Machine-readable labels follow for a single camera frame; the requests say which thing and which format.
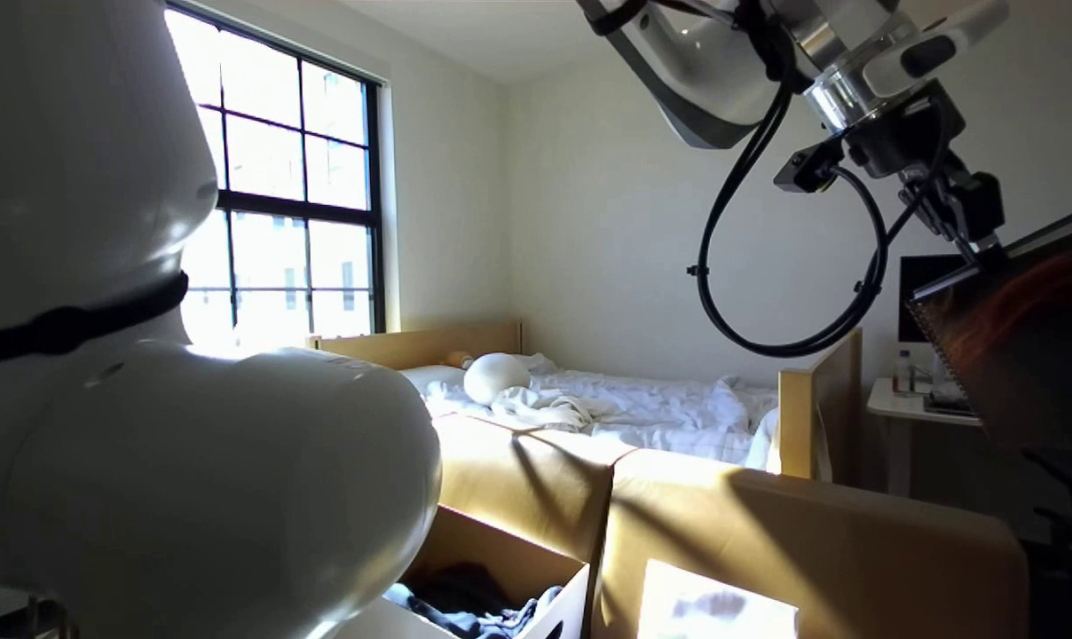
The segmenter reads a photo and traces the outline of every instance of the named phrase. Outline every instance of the white robot body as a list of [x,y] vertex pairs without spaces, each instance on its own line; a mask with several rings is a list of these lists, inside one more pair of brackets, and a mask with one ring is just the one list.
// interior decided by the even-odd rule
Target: white robot body
[[[163,4],[0,4],[0,329],[161,290],[212,200]],[[0,360],[0,585],[92,639],[309,637],[416,557],[438,469],[397,372],[156,314]]]

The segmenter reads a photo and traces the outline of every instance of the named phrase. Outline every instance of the nightstand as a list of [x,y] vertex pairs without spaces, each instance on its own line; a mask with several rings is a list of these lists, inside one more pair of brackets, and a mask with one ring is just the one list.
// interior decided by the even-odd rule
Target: nightstand
[[887,495],[912,495],[912,429],[917,426],[955,426],[978,429],[971,411],[935,411],[925,393],[899,393],[892,378],[870,386],[866,411],[887,426]]

